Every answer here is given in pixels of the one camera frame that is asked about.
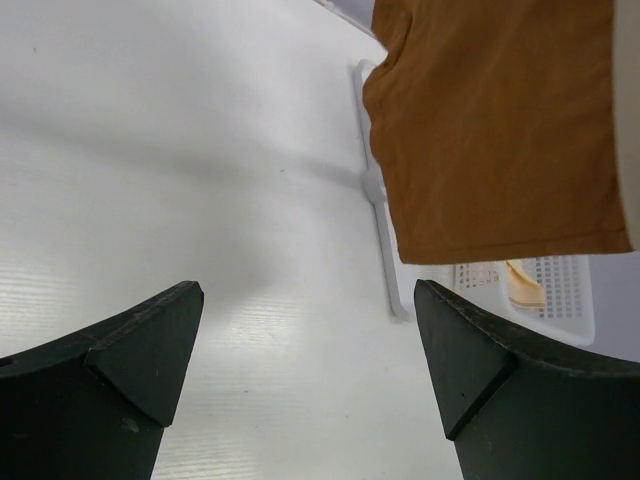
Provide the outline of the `brown underwear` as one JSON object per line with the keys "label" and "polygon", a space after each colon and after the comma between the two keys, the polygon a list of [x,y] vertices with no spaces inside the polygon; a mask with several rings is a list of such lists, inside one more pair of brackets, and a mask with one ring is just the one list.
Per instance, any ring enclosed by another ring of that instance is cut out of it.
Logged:
{"label": "brown underwear", "polygon": [[410,264],[639,247],[635,1],[379,1],[365,82]]}

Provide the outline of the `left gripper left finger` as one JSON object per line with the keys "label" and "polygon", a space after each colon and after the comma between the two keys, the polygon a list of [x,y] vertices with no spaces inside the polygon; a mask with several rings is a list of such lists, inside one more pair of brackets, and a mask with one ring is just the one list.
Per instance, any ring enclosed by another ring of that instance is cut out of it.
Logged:
{"label": "left gripper left finger", "polygon": [[148,479],[174,421],[204,293],[183,281],[1,360],[4,479]]}

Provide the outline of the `beige underwear in basket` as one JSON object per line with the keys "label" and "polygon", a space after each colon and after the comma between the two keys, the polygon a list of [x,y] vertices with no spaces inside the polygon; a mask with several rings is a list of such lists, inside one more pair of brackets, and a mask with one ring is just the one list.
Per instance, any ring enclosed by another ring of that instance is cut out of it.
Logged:
{"label": "beige underwear in basket", "polygon": [[528,275],[521,260],[507,260],[507,291],[510,301],[523,308],[546,306],[546,291]]}

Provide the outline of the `white plastic basket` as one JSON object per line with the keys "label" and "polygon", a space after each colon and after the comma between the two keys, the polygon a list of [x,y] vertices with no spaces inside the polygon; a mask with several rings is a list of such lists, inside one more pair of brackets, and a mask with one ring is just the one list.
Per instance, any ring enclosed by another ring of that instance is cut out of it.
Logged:
{"label": "white plastic basket", "polygon": [[551,256],[521,261],[526,273],[546,291],[543,308],[523,308],[510,301],[506,261],[456,265],[453,290],[478,307],[541,335],[568,345],[591,345],[595,321],[588,258]]}

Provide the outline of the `white metal clothes rack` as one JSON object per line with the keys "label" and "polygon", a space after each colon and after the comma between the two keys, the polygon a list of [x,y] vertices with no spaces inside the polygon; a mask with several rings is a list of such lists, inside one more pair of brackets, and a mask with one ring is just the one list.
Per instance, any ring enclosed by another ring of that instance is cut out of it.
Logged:
{"label": "white metal clothes rack", "polygon": [[372,204],[375,214],[382,263],[391,311],[397,318],[406,318],[410,311],[402,304],[397,266],[401,264],[397,252],[395,231],[390,220],[387,194],[381,168],[372,154],[370,145],[371,121],[364,107],[363,88],[372,73],[375,64],[369,59],[360,60],[353,69],[352,81],[358,111],[363,154],[366,167],[361,175],[361,184],[365,197]]}

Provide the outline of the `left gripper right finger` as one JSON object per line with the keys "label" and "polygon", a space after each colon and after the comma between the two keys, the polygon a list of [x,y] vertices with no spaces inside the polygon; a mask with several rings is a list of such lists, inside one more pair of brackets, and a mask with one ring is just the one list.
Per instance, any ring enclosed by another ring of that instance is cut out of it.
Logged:
{"label": "left gripper right finger", "polygon": [[635,479],[639,366],[555,341],[433,281],[414,290],[446,438],[467,479]]}

